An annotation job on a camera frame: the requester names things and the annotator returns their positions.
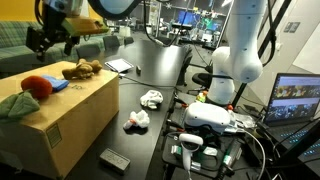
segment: laptop screen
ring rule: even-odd
[[[320,100],[320,75],[278,73],[264,123],[291,124],[308,121]]]

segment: cardboard box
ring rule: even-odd
[[[0,101],[21,92],[21,81],[30,75],[63,78],[61,70],[73,67],[59,62],[1,79]],[[39,104],[39,111],[20,122],[0,124],[0,162],[64,179],[119,111],[118,74],[101,70],[90,79],[72,80]]]

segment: gray couch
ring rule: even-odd
[[[65,43],[57,43],[49,48],[45,61],[39,61],[36,54],[25,46],[29,26],[41,28],[37,22],[0,21],[0,79],[59,61],[77,62],[76,48],[72,49],[70,56],[63,53]],[[88,41],[81,38],[80,45],[98,44],[104,50],[102,37],[105,35],[94,35]]]

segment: white cloth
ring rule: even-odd
[[[127,130],[131,126],[139,126],[141,128],[146,128],[148,127],[149,123],[150,118],[144,110],[141,110],[139,113],[132,111],[130,113],[129,120],[126,123],[124,123],[123,129]]]
[[[162,103],[162,101],[162,94],[155,90],[149,90],[147,94],[140,98],[141,105],[148,106],[151,109],[157,109],[157,104]]]

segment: red stuffed toy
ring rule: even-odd
[[[42,99],[48,97],[52,93],[51,83],[40,76],[29,76],[21,81],[23,91],[31,90],[32,97]]]

